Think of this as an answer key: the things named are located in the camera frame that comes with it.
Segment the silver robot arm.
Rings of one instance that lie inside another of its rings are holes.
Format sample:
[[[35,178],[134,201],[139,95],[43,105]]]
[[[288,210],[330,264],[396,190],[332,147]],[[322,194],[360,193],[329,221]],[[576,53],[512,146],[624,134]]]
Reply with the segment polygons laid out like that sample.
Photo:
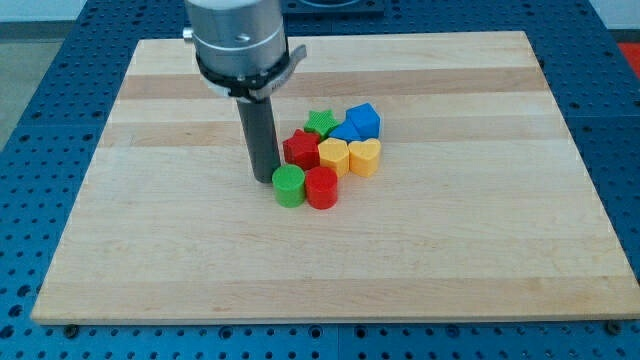
[[[207,86],[233,98],[254,177],[269,183],[281,160],[271,96],[284,86],[307,48],[289,47],[278,0],[186,0],[192,42]]]

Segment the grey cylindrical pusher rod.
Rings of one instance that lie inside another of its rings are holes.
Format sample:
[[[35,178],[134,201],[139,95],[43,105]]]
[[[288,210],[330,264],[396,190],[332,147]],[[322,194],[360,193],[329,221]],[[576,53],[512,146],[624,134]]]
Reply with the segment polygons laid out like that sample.
[[[271,100],[236,103],[254,177],[260,183],[271,183],[281,165]]]

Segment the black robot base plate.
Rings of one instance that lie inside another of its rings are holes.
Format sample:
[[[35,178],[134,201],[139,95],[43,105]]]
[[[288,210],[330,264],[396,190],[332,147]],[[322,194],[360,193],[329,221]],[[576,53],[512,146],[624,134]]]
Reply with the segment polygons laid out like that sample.
[[[385,0],[280,0],[284,14],[379,14]]]

